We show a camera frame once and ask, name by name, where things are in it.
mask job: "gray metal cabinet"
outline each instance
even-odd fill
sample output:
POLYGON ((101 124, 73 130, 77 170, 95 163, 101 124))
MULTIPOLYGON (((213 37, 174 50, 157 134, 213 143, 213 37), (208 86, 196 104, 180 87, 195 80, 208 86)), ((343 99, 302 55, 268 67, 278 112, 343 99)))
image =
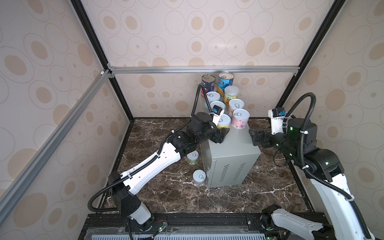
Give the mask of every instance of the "gray metal cabinet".
MULTIPOLYGON (((203 98, 197 111, 208 112, 203 98)), ((230 125, 230 129, 223 143, 208 140, 201 144, 207 187, 241 184, 261 154, 252 144, 249 126, 236 129, 230 125)))

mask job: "can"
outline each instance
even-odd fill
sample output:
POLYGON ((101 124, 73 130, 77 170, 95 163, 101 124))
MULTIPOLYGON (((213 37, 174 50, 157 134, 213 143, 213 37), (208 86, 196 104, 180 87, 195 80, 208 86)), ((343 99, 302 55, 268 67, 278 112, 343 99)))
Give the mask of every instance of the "can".
POLYGON ((223 109, 223 111, 225 111, 225 104, 223 102, 220 102, 220 101, 213 101, 211 102, 210 106, 211 106, 211 110, 212 108, 217 105, 219 107, 221 107, 223 109))
POLYGON ((199 153, 195 150, 187 154, 188 163, 196 165, 199 162, 199 153))
POLYGON ((221 72, 218 74, 217 92, 221 96, 224 96, 225 88, 233 84, 234 77, 235 75, 228 71, 221 72))
POLYGON ((197 186, 204 185, 206 174, 203 170, 196 170, 193 172, 193 183, 197 186))
POLYGON ((218 121, 217 129, 221 130, 223 128, 229 128, 230 123, 231 118, 228 115, 223 114, 223 116, 221 116, 220 120, 218 121))
POLYGON ((233 111, 236 109, 240 109, 244 107, 244 102, 243 100, 233 98, 229 100, 229 108, 228 108, 228 115, 233 116, 233 111))
POLYGON ((215 76, 209 74, 201 77, 201 83, 203 84, 206 92, 215 91, 215 80, 215 76))
POLYGON ((213 101, 220 100, 220 94, 218 94, 217 92, 208 92, 207 98, 208 98, 209 104, 211 104, 211 102, 213 102, 213 101))
POLYGON ((250 117, 250 114, 247 110, 245 109, 236 109, 233 111, 233 117, 231 124, 233 127, 237 129, 242 129, 245 128, 247 125, 248 119, 250 117))
POLYGON ((229 101, 231 99, 237 98, 239 96, 239 92, 240 89, 236 86, 228 86, 225 88, 223 102, 227 107, 229 106, 229 101))

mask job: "wall panel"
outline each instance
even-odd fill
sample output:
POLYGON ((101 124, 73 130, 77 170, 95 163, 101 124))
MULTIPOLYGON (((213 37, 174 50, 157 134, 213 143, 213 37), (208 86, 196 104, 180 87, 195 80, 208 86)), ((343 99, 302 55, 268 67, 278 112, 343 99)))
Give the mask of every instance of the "wall panel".
MULTIPOLYGON (((350 1, 285 104, 289 108, 302 94, 316 94, 311 120, 318 125, 317 145, 339 156, 356 203, 378 238, 384 238, 383 6, 382 0, 350 1)), ((303 117, 309 103, 306 99, 293 113, 303 117)))
MULTIPOLYGON (((251 117, 267 117, 293 73, 235 73, 233 84, 251 117)), ((135 117, 189 117, 202 74, 117 74, 135 117)))
POLYGON ((88 200, 105 187, 128 124, 103 84, 1 226, 0 240, 78 239, 88 200))
POLYGON ((83 1, 114 66, 298 64, 332 2, 83 1))
POLYGON ((100 70, 66 0, 2 1, 0 195, 100 70))

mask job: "marble floor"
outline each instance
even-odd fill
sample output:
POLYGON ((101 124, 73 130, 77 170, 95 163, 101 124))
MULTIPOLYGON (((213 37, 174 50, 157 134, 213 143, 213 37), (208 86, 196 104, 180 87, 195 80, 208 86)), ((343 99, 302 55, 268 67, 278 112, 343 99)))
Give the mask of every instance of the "marble floor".
MULTIPOLYGON (((186 119, 136 119, 129 136, 118 172, 121 173, 151 155, 161 140, 186 119)), ((268 128, 265 119, 250 119, 251 128, 268 128)), ((183 158, 164 169, 137 194, 152 213, 251 213, 278 204, 291 212, 307 212, 304 200, 288 166, 276 167, 274 149, 262 149, 241 185, 210 188, 196 186, 192 174, 203 169, 199 157, 197 165, 189 165, 183 158)), ((108 199, 105 207, 112 207, 108 199)))

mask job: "cabinet vent slots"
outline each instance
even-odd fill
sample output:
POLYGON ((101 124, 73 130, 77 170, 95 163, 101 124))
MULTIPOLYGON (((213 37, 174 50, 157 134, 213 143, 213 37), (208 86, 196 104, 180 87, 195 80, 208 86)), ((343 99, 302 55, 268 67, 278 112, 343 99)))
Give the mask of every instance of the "cabinet vent slots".
POLYGON ((237 178, 240 176, 240 173, 243 170, 245 164, 246 164, 246 162, 240 165, 239 169, 237 170, 237 172, 235 174, 235 177, 233 178, 234 181, 237 180, 237 178))
POLYGON ((225 175, 227 174, 228 167, 229 167, 229 164, 224 166, 219 182, 224 181, 225 175))

